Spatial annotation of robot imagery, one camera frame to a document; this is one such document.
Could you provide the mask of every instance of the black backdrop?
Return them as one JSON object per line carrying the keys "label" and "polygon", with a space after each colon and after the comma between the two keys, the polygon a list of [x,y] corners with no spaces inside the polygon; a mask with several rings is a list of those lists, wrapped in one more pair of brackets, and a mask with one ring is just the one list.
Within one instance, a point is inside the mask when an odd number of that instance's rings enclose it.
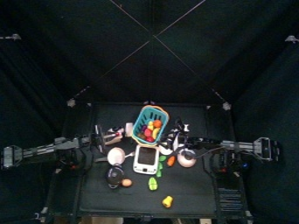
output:
{"label": "black backdrop", "polygon": [[[268,136],[284,145],[284,162],[263,169],[256,164],[247,177],[252,207],[268,223],[296,222],[299,49],[284,40],[297,33],[297,4],[1,1],[0,37],[18,33],[22,40],[0,39],[0,147],[58,137],[66,100],[85,87],[78,100],[228,102],[237,140]],[[9,189],[1,207],[17,192]],[[16,199],[20,205],[25,197]]]}

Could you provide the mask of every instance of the green toy object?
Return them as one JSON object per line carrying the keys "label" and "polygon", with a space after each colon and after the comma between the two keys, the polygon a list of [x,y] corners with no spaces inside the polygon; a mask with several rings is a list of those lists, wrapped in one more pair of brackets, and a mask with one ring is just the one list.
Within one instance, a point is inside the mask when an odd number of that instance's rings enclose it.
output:
{"label": "green toy object", "polygon": [[162,162],[165,160],[165,156],[158,157],[158,161]]}
{"label": "green toy object", "polygon": [[158,171],[156,172],[154,176],[156,176],[157,178],[160,178],[160,177],[162,176],[161,170],[158,170]]}
{"label": "green toy object", "polygon": [[160,171],[164,168],[162,163],[158,163],[157,170]]}
{"label": "green toy object", "polygon": [[157,189],[157,183],[153,177],[150,177],[148,180],[148,187],[150,191],[154,191]]}

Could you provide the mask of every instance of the small toy object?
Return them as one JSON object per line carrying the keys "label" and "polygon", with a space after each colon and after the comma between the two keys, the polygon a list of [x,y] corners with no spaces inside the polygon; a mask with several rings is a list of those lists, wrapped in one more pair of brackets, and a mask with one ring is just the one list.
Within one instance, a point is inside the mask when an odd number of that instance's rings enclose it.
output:
{"label": "small toy object", "polygon": [[148,180],[148,187],[150,191],[154,191],[157,189],[157,183],[153,177],[150,177]]}
{"label": "small toy object", "polygon": [[125,152],[122,151],[122,149],[117,147],[110,149],[106,154],[106,161],[109,162],[110,165],[114,164],[121,165],[125,161]]}
{"label": "small toy object", "polygon": [[137,145],[134,147],[134,162],[133,171],[153,175],[157,172],[158,164],[158,150],[157,147],[144,147]]}
{"label": "small toy object", "polygon": [[180,150],[177,154],[177,162],[185,168],[192,167],[196,163],[196,154],[193,150]]}
{"label": "small toy object", "polygon": [[130,122],[128,122],[126,124],[125,124],[125,136],[126,137],[130,137],[132,136],[132,134],[133,134],[133,124],[130,123]]}
{"label": "small toy object", "polygon": [[[160,107],[152,105],[142,107],[134,122],[132,134],[132,138],[138,144],[148,147],[157,145],[168,119],[169,116]],[[150,138],[141,138],[140,133]]]}
{"label": "small toy object", "polygon": [[164,205],[164,207],[169,208],[172,206],[172,203],[173,203],[173,197],[172,196],[166,196],[162,199],[162,205]]}
{"label": "small toy object", "polygon": [[121,185],[124,187],[129,187],[133,184],[132,180],[129,178],[124,178],[121,181]]}
{"label": "small toy object", "polygon": [[166,160],[166,165],[168,167],[172,167],[173,166],[173,162],[174,162],[174,156],[170,156]]}
{"label": "small toy object", "polygon": [[122,182],[122,179],[124,171],[120,164],[114,164],[106,171],[106,183],[109,188],[117,188],[118,184]]}
{"label": "small toy object", "polygon": [[114,144],[120,142],[122,138],[122,133],[124,133],[124,128],[122,127],[113,127],[106,131],[106,134],[102,136],[102,139],[105,141],[105,145]]}
{"label": "small toy object", "polygon": [[173,150],[172,149],[168,149],[166,147],[164,147],[164,145],[166,145],[166,143],[162,143],[162,145],[158,144],[158,147],[157,148],[158,148],[160,153],[162,155],[168,156],[168,155],[170,155],[173,153]]}
{"label": "small toy object", "polygon": [[154,129],[153,129],[153,133],[152,133],[152,137],[153,137],[153,139],[156,139],[157,134],[158,134],[158,131],[160,131],[160,128],[154,128]]}
{"label": "small toy object", "polygon": [[153,120],[153,127],[156,128],[156,129],[158,129],[158,128],[161,128],[161,126],[162,126],[162,122],[160,121],[160,120]]}
{"label": "small toy object", "polygon": [[165,160],[165,156],[160,156],[158,157],[158,165],[157,165],[157,172],[154,174],[154,176],[157,178],[160,178],[162,176],[162,168],[164,168],[164,165],[162,165],[162,161]]}

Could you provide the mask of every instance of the black table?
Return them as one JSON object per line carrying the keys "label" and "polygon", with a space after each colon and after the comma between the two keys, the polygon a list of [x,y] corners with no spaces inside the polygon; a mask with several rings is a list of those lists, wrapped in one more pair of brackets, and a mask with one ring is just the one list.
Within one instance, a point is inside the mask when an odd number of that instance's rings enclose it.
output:
{"label": "black table", "polygon": [[[158,105],[169,114],[169,122],[164,132],[173,128],[173,120],[178,116],[189,124],[189,137],[209,137],[233,141],[233,131],[229,112],[220,105]],[[133,123],[142,105],[136,104],[93,104],[76,105],[69,109],[64,125],[62,136],[73,137],[90,132],[94,124],[102,130],[114,126]],[[109,145],[106,149],[120,147],[125,154],[136,148],[136,142],[124,137],[120,143]],[[162,176],[156,178],[158,188],[148,189],[148,179],[152,175],[133,172],[133,158],[128,157],[122,163],[125,176],[132,179],[130,187],[110,189],[105,181],[109,168],[108,162],[93,164],[88,171],[62,171],[54,177],[52,187],[50,214],[77,217],[118,216],[146,218],[216,218],[217,203],[215,201],[213,180],[202,169],[202,160],[196,165],[182,168],[177,162],[166,168],[162,162]],[[170,195],[172,207],[162,206],[162,199]]]}

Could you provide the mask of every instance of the plastic basket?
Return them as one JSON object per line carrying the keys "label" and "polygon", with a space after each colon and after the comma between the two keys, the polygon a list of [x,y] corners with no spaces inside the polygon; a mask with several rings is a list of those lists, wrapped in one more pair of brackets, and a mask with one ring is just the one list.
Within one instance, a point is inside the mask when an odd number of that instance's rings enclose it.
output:
{"label": "plastic basket", "polygon": [[[156,119],[162,122],[162,126],[158,130],[154,141],[149,143],[142,138],[140,138],[137,136],[137,134],[141,132],[142,125],[146,125],[148,122],[150,122]],[[150,146],[154,147],[156,143],[161,137],[161,134],[164,132],[164,127],[165,127],[165,124],[168,123],[168,120],[169,120],[169,116],[168,116],[166,112],[160,107],[150,106],[150,105],[144,106],[140,111],[138,117],[136,118],[136,122],[134,122],[134,126],[133,126],[132,138],[134,139],[134,141],[145,147],[150,147]]]}

